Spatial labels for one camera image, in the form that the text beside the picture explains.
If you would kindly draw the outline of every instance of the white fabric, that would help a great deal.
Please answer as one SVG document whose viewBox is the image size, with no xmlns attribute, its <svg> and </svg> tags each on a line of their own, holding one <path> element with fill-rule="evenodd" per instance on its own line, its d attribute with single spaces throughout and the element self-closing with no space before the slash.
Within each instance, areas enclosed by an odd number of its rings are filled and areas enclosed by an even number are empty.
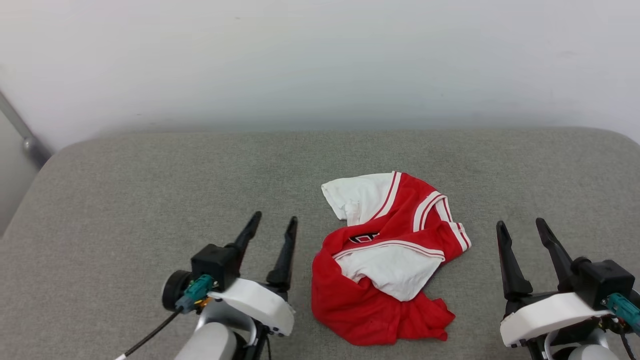
<svg viewBox="0 0 640 360">
<path fill-rule="evenodd" d="M 456 239 L 460 243 L 462 252 L 467 251 L 467 249 L 469 249 L 469 247 L 471 246 L 471 241 L 469 240 L 469 237 L 465 232 L 465 227 L 462 226 L 462 224 L 459 222 L 450 222 L 449 226 L 451 227 L 451 231 L 453 232 L 453 235 L 456 236 Z"/>
<path fill-rule="evenodd" d="M 329 181 L 322 185 L 322 192 L 333 212 L 340 220 L 347 220 L 347 226 L 360 225 L 369 221 L 378 211 L 388 212 L 395 197 L 401 173 L 371 174 L 346 177 Z"/>
<path fill-rule="evenodd" d="M 436 202 L 436 210 L 438 211 L 438 215 L 440 215 L 440 219 L 442 221 L 453 222 L 451 214 L 449 213 L 449 200 L 447 200 L 447 197 Z"/>
<path fill-rule="evenodd" d="M 374 243 L 372 245 L 369 246 L 363 246 L 363 247 L 357 247 L 354 249 L 348 249 L 348 250 L 343 250 L 340 251 L 338 253 L 336 253 L 335 255 L 333 255 L 333 258 L 338 260 L 340 259 L 342 256 L 345 256 L 347 254 L 350 254 L 352 252 L 356 252 L 356 251 L 364 251 L 366 249 L 372 249 L 375 247 L 389 247 L 389 246 L 400 246 L 400 247 L 406 247 L 407 249 L 411 249 L 414 250 L 415 252 L 418 252 L 419 254 L 425 255 L 425 256 L 433 256 L 436 258 L 442 258 L 444 260 L 444 252 L 442 252 L 442 250 L 438 250 L 438 249 L 427 249 L 423 246 L 420 246 L 416 243 L 412 243 L 409 241 L 403 241 L 403 240 L 387 240 L 381 243 Z"/>
<path fill-rule="evenodd" d="M 342 274 L 358 282 L 371 279 L 373 286 L 400 301 L 413 299 L 436 271 L 444 257 L 426 256 L 399 245 L 354 251 L 338 259 Z"/>
<path fill-rule="evenodd" d="M 424 223 L 427 220 L 427 214 L 431 210 L 431 208 L 436 204 L 436 202 L 441 202 L 445 195 L 442 195 L 439 192 L 432 192 L 429 196 L 424 199 L 418 208 L 415 210 L 415 214 L 413 215 L 413 231 L 420 231 L 424 229 Z"/>
</svg>

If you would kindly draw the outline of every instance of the printed logo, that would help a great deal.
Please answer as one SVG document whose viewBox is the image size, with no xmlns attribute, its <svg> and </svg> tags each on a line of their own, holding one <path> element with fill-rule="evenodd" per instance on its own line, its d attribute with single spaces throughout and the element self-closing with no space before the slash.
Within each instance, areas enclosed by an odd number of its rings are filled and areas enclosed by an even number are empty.
<svg viewBox="0 0 640 360">
<path fill-rule="evenodd" d="M 378 235 L 378 233 L 366 233 L 366 234 L 361 234 L 358 236 L 352 236 L 349 238 L 349 240 L 351 240 L 352 242 L 359 244 L 359 243 L 368 243 L 370 241 L 373 241 L 373 238 L 375 238 Z"/>
</svg>

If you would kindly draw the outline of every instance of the red stripe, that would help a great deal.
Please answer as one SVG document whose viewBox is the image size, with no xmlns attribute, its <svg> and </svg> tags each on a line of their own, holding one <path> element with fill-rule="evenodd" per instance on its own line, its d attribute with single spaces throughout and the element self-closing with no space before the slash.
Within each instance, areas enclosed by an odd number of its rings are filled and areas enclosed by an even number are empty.
<svg viewBox="0 0 640 360">
<path fill-rule="evenodd" d="M 433 203 L 434 203 L 434 202 L 436 202 L 436 201 L 438 201 L 438 200 L 442 200 L 442 198 L 443 198 L 443 197 L 444 197 L 444 195 L 436 196 L 435 198 L 433 198 L 433 200 L 431 200 L 431 201 L 429 202 L 429 204 L 427 205 L 427 207 L 426 207 L 426 208 L 424 208 L 424 211 L 422 212 L 422 216 L 420 217 L 420 227 L 419 227 L 419 229 L 420 229 L 420 230 L 424 230 L 424 224 L 423 224 L 422 219 L 423 219 L 423 218 L 425 218 L 425 214 L 426 214 L 426 213 L 428 213 L 428 212 L 429 212 L 429 210 L 431 210 L 431 208 L 433 207 Z"/>
<path fill-rule="evenodd" d="M 447 212 L 447 216 L 449 217 L 449 222 L 453 222 L 453 220 L 451 220 L 451 213 L 449 212 L 449 207 L 447 206 L 447 202 L 444 202 L 444 209 Z"/>
<path fill-rule="evenodd" d="M 356 251 L 359 251 L 359 250 L 375 249 L 376 247 L 393 246 L 393 245 L 404 247 L 404 248 L 407 248 L 407 249 L 413 249 L 413 250 L 416 250 L 417 252 L 420 252 L 420 253 L 423 253 L 423 254 L 432 255 L 432 256 L 434 256 L 436 258 L 444 259 L 444 255 L 443 254 L 437 254 L 437 253 L 429 252 L 429 251 L 425 250 L 426 248 L 420 247 L 420 246 L 418 246 L 416 244 L 394 243 L 393 240 L 383 241 L 383 242 L 377 243 L 375 245 L 369 245 L 369 246 L 357 247 L 357 248 L 351 249 L 351 250 L 345 250 L 344 252 L 340 252 L 337 255 L 334 255 L 335 256 L 334 259 L 338 260 L 339 258 L 341 258 L 341 257 L 343 257 L 345 255 L 352 254 L 352 253 L 354 253 Z"/>
<path fill-rule="evenodd" d="M 465 240 L 465 243 L 467 243 L 467 249 L 471 247 L 471 241 L 469 241 L 467 239 L 467 237 L 465 236 L 465 232 L 462 231 L 462 227 L 460 227 L 460 223 L 456 223 L 456 225 L 458 225 L 458 230 L 460 230 L 460 234 L 462 235 L 462 238 Z"/>
<path fill-rule="evenodd" d="M 382 206 L 380 206 L 380 210 L 378 210 L 378 212 L 373 215 L 372 218 L 376 218 L 376 216 L 378 216 L 378 214 L 380 214 L 380 211 L 382 211 L 382 209 L 385 208 L 385 206 L 387 205 L 387 203 L 389 202 L 389 197 L 391 196 L 391 191 L 394 189 L 394 182 L 396 181 L 396 175 L 397 172 L 394 171 L 394 177 L 393 179 L 391 179 L 391 186 L 389 187 L 389 192 L 387 193 L 387 198 L 385 199 L 385 202 L 382 204 Z"/>
</svg>

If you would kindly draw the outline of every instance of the basketball jersey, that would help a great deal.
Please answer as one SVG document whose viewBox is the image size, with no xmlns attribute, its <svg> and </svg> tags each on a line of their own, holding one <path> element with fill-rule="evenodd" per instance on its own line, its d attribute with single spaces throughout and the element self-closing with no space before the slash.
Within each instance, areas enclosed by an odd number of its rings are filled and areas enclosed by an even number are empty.
<svg viewBox="0 0 640 360">
<path fill-rule="evenodd" d="M 322 191 L 347 226 L 329 234 L 314 259 L 316 318 L 355 345 L 446 340 L 454 315 L 421 289 L 471 246 L 447 197 L 401 172 L 337 179 Z"/>
</svg>

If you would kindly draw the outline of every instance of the gray fabric surface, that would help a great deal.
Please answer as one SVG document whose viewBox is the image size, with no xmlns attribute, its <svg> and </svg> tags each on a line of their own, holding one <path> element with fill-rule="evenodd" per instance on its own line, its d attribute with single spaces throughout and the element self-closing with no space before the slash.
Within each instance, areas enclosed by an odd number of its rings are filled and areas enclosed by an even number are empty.
<svg viewBox="0 0 640 360">
<path fill-rule="evenodd" d="M 457 316 L 449 341 L 355 347 L 310 310 L 314 254 L 344 225 L 320 185 L 391 170 L 448 195 L 473 247 L 426 287 Z M 248 279 L 263 280 L 289 217 L 300 219 L 296 325 L 273 339 L 274 359 L 527 359 L 500 340 L 496 221 L 507 223 L 536 291 L 556 283 L 536 217 L 571 255 L 613 258 L 640 275 L 638 179 L 638 145 L 592 129 L 174 133 L 76 144 L 42 169 L 0 243 L 0 357 L 115 358 L 168 316 L 165 279 L 206 243 L 233 240 L 261 210 L 242 268 Z M 178 317 L 131 359 L 173 359 L 195 323 Z M 619 339 L 612 344 L 626 358 Z"/>
</svg>

